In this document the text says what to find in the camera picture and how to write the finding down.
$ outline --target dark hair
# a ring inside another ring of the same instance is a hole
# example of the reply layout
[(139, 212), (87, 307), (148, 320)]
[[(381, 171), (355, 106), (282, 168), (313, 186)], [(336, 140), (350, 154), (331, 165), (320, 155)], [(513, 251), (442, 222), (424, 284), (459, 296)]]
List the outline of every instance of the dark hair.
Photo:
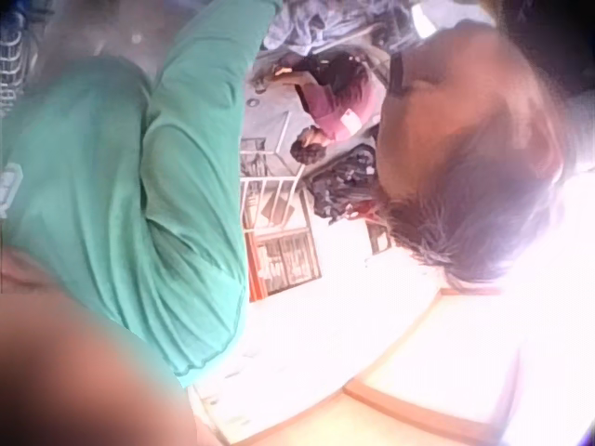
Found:
[(459, 290), (462, 282), (504, 276), (552, 217), (557, 187), (536, 178), (521, 160), (490, 156), (496, 144), (510, 144), (493, 130), (488, 125), (467, 138), (416, 196), (383, 200), (395, 242), (422, 264), (442, 267)]
[(304, 146), (303, 142), (298, 139), (291, 145), (289, 152), (298, 163), (310, 165), (316, 164), (324, 159), (326, 156), (326, 147), (322, 144), (310, 144), (309, 146)]

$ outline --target shirt sleeve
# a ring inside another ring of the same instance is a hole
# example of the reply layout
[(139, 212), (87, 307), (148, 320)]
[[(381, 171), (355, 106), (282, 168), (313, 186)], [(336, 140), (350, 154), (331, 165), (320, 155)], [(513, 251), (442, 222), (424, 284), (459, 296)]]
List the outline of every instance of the shirt sleeve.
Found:
[(281, 0), (215, 0), (179, 35), (146, 113), (140, 177), (161, 296), (157, 342), (188, 385), (247, 304), (239, 144), (247, 72)]

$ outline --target clothing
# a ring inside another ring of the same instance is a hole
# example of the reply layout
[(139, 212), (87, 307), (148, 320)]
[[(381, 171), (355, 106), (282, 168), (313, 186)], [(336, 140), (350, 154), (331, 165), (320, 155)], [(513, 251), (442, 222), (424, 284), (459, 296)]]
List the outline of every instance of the clothing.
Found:
[(157, 349), (183, 386), (241, 333), (244, 83), (281, 0), (217, 0), (178, 36), (155, 85), (92, 59), (3, 122), (24, 179), (5, 246)]
[(411, 12), (399, 0), (286, 0), (263, 45), (286, 46), (301, 56), (374, 22), (384, 24), (384, 47), (394, 51), (417, 39)]
[(333, 58), (328, 68), (312, 74), (319, 85), (296, 88), (304, 110), (326, 136), (343, 141), (358, 133), (374, 113), (372, 74), (349, 53)]
[(374, 89), (369, 73), (336, 95), (330, 85), (301, 87), (308, 113), (324, 134), (335, 142), (357, 134), (374, 113)]
[(352, 149), (305, 180), (314, 197), (314, 214), (330, 224), (369, 210), (377, 182), (376, 153), (365, 144)]

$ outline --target wooden trim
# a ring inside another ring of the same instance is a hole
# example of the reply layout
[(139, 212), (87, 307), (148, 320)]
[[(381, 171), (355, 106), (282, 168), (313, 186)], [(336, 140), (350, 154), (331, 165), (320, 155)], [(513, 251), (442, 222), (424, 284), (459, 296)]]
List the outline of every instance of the wooden trim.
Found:
[(258, 260), (258, 245), (253, 232), (244, 234), (245, 248), (248, 257), (248, 282), (250, 285), (250, 302), (257, 302), (268, 297), (267, 287), (260, 278), (260, 261)]
[(424, 312), (417, 317), (417, 319), (407, 328), (407, 330), (405, 330), (405, 333), (403, 333), (403, 335), (399, 337), (399, 339), (394, 344), (392, 344), (376, 361), (374, 361), (372, 365), (370, 365), (367, 369), (358, 374), (355, 378), (353, 378), (353, 380), (359, 379), (361, 381), (365, 381), (376, 370), (384, 367), (387, 364), (387, 362), (390, 361), (395, 352), (403, 344), (405, 344), (411, 338), (411, 336), (417, 331), (417, 329), (428, 319), (428, 317), (436, 308), (436, 305), (440, 302), (441, 299), (442, 294), (439, 291), (438, 294), (434, 297), (434, 300), (431, 302), (430, 306), (427, 307), (424, 310)]
[(388, 415), (431, 434), (464, 442), (472, 446), (496, 446), (499, 429), (484, 423), (438, 413), (413, 403), (399, 400), (355, 379), (343, 389), (346, 395)]
[(495, 287), (485, 287), (485, 288), (469, 288), (466, 290), (465, 293), (461, 293), (453, 288), (441, 288), (440, 295), (447, 296), (447, 295), (460, 295), (460, 296), (471, 296), (471, 295), (501, 295), (502, 290), (500, 288)]
[(279, 423), (278, 425), (269, 427), (268, 429), (263, 430), (262, 432), (258, 432), (257, 434), (253, 435), (252, 437), (243, 439), (241, 441), (238, 441), (237, 443), (233, 443), (233, 446), (252, 446), (253, 444), (258, 443), (259, 441), (263, 441), (264, 439), (266, 439), (268, 437), (272, 437), (273, 435), (298, 423), (299, 421), (301, 421), (305, 418), (308, 418), (310, 415), (317, 412), (322, 407), (335, 402), (335, 400), (337, 400), (339, 397), (341, 397), (341, 395), (343, 395), (343, 391), (339, 390), (339, 391), (335, 392), (334, 394), (332, 394), (330, 397), (327, 397), (324, 400), (320, 401), (318, 404), (314, 404), (309, 409), (306, 409), (304, 412), (298, 413), (296, 416), (289, 418), (288, 420), (285, 420), (282, 423)]

